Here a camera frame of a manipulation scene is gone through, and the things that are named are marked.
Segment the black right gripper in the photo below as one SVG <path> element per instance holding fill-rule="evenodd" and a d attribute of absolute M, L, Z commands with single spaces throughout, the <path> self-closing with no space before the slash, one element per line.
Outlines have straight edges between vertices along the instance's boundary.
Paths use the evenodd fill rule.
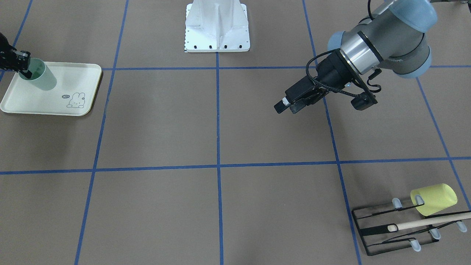
<path fill-rule="evenodd" d="M 0 33 L 0 68 L 2 70 L 15 71 L 23 79 L 32 80 L 33 72 L 29 70 L 30 59 L 30 52 L 16 50 L 10 45 L 5 35 Z"/>

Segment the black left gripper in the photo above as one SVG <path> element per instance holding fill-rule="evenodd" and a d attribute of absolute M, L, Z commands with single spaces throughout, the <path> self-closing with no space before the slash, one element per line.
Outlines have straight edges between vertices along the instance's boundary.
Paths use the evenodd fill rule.
<path fill-rule="evenodd" d="M 305 69 L 306 76 L 287 89 L 286 97 L 283 97 L 274 105 L 274 109 L 278 114 L 287 109 L 296 114 L 303 108 L 316 104 L 330 92 L 341 93 L 350 97 L 358 95 L 343 92 L 345 85 L 354 80 L 352 68 L 347 64 L 340 50 L 330 50 L 329 52 L 327 58 L 316 66 L 316 77 L 313 77 L 309 72 L 309 65 L 314 59 L 308 62 Z"/>

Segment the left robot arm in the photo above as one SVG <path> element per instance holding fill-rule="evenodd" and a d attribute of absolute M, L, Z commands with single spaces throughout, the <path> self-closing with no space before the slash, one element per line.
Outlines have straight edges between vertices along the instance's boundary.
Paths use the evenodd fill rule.
<path fill-rule="evenodd" d="M 386 0 L 350 31 L 335 32 L 328 50 L 320 54 L 325 58 L 317 64 L 316 76 L 309 71 L 311 59 L 305 76 L 286 90 L 274 109 L 295 114 L 329 93 L 351 97 L 356 110 L 375 105 L 381 86 L 364 82 L 361 76 L 373 71 L 368 77 L 372 80 L 383 69 L 402 78 L 421 76 L 432 61 L 426 32 L 437 20 L 429 0 Z"/>

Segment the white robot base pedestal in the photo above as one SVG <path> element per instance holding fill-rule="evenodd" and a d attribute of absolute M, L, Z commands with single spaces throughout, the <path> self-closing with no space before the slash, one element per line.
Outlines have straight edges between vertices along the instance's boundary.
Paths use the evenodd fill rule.
<path fill-rule="evenodd" d="M 239 0 L 194 0 L 185 11 L 185 52 L 250 50 L 247 6 Z"/>

